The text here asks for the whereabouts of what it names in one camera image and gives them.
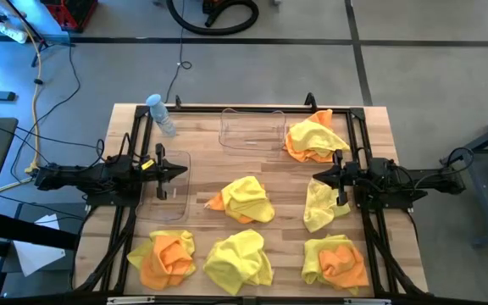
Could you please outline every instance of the crumpled towel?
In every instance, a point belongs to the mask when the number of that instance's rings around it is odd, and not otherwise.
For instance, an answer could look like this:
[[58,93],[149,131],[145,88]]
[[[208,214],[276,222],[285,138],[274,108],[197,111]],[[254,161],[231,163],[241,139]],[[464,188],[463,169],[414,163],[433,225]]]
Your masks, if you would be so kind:
[[275,210],[267,198],[264,186],[253,176],[233,181],[210,199],[205,208],[225,211],[226,215],[241,224],[254,220],[265,223],[275,216]]
[[293,125],[286,135],[284,149],[296,160],[306,162],[309,158],[316,162],[332,162],[336,149],[349,150],[350,147],[330,128],[332,110],[321,110]]
[[314,178],[310,180],[304,208],[304,225],[310,232],[315,232],[326,226],[335,217],[350,212],[349,204],[336,205],[337,198],[338,190],[333,190]]
[[154,290],[177,286],[196,269],[193,234],[187,230],[160,230],[127,255],[140,271],[141,283]]
[[360,286],[369,285],[363,255],[344,235],[304,243],[302,279],[307,284],[318,280],[336,289],[348,289],[354,296]]
[[217,241],[202,269],[214,283],[233,296],[243,284],[270,286],[274,273],[263,244],[263,237],[254,230]]

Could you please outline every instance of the blue bottle cap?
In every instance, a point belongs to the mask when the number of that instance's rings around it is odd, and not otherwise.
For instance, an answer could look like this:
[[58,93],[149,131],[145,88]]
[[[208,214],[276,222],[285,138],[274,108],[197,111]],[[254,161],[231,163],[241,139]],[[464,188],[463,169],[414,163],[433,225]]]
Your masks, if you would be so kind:
[[161,102],[161,96],[159,94],[152,94],[146,99],[146,105],[155,106]]

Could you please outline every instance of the black hose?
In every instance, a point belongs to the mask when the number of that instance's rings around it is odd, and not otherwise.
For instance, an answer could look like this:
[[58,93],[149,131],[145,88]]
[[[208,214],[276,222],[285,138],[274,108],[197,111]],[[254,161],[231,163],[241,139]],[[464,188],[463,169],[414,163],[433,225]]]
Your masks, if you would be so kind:
[[[244,21],[239,25],[234,25],[224,29],[208,29],[208,27],[212,26],[212,24],[216,21],[219,15],[223,13],[223,11],[225,11],[228,7],[231,7],[233,5],[244,5],[250,8],[252,10],[252,16],[250,16],[248,20]],[[198,35],[206,35],[206,36],[231,35],[231,34],[244,31],[245,29],[252,26],[258,20],[259,17],[258,5],[255,4],[252,0],[224,0],[220,4],[216,5],[213,8],[212,13],[210,13],[210,15],[208,16],[207,22],[205,23],[207,28],[201,28],[188,23],[182,17],[180,17],[178,12],[176,11],[173,0],[167,0],[167,8],[169,9],[170,14],[173,16],[175,21],[178,22],[178,24],[182,26],[184,29]]]

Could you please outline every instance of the concrete floor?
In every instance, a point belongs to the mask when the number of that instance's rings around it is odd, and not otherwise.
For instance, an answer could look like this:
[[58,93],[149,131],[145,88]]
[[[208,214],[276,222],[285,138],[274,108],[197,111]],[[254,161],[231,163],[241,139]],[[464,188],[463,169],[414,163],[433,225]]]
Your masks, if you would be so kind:
[[[261,8],[257,24],[238,37],[350,38],[343,0],[283,0],[279,8],[271,8],[266,0],[257,2]],[[40,4],[15,3],[42,33],[64,35]],[[199,5],[197,0],[187,0],[190,20],[202,19]],[[354,0],[353,7],[361,39],[488,41],[487,0]],[[220,24],[246,15],[241,8],[230,10]],[[165,8],[149,0],[133,0],[133,5],[102,0],[82,35],[179,34]],[[42,124],[42,134],[91,144],[103,138],[114,103],[141,103],[154,92],[166,92],[178,47],[79,44],[73,60],[82,87]],[[19,95],[16,102],[0,103],[0,116],[18,118],[24,128],[31,127],[36,76],[36,69],[29,66],[32,56],[31,46],[0,42],[0,90]],[[184,103],[300,104],[307,92],[313,92],[324,105],[363,105],[351,46],[191,44],[184,46],[184,59],[193,68],[180,72],[169,100],[178,94]],[[373,105],[388,107],[402,165],[438,166],[438,158],[486,130],[488,47],[363,47],[363,59]],[[46,85],[37,103],[39,114],[76,87],[66,47],[46,51],[42,67]],[[15,155],[18,145],[13,143],[9,156]],[[42,153],[61,164],[86,164],[95,158],[91,150],[44,141]],[[31,150],[25,149],[18,169],[26,167],[31,157]],[[8,174],[11,163],[9,157],[0,186],[13,182]],[[80,193],[70,189],[40,192],[23,186],[7,195],[36,202],[80,201]],[[0,200],[0,213],[13,214],[14,208],[13,203]],[[473,191],[457,197],[432,192],[416,203],[415,210],[430,291],[442,297],[488,301],[488,248],[470,246],[485,229]],[[31,283],[30,291],[19,286],[26,281]],[[66,274],[39,274],[26,280],[16,275],[8,279],[5,291],[17,297],[46,293],[55,286],[64,290],[65,285]]]

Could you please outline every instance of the transparent plastic bin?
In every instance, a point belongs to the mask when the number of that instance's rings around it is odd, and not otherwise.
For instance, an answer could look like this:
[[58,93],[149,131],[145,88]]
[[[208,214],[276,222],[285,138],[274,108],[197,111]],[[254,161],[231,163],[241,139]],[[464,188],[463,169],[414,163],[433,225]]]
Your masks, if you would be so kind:
[[221,112],[219,144],[232,155],[277,157],[285,144],[286,115],[238,112],[227,108]]
[[187,218],[187,205],[191,177],[191,157],[187,152],[165,151],[165,158],[172,164],[187,167],[187,171],[176,176],[171,182],[163,183],[167,192],[167,200],[157,197],[157,181],[142,184],[141,201],[136,207],[138,219],[148,219],[158,222],[180,222]]

